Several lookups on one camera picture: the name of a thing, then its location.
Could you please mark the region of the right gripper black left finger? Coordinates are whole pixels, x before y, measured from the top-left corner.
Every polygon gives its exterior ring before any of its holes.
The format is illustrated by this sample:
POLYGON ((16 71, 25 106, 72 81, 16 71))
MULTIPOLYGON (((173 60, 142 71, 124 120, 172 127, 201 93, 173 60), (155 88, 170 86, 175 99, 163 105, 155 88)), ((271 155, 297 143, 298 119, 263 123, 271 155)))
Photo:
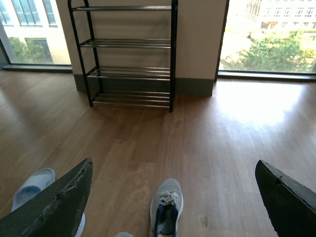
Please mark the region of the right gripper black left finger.
POLYGON ((84 159, 33 199, 0 220, 2 237, 73 237, 92 183, 93 163, 84 159))

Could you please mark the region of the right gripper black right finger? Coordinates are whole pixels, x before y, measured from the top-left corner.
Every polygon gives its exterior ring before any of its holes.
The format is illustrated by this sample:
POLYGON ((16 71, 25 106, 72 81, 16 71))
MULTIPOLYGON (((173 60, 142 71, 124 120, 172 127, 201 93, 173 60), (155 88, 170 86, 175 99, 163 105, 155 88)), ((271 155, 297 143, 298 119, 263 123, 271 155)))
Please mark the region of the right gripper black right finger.
POLYGON ((279 237, 316 235, 316 194, 271 164, 259 160, 255 178, 279 237))

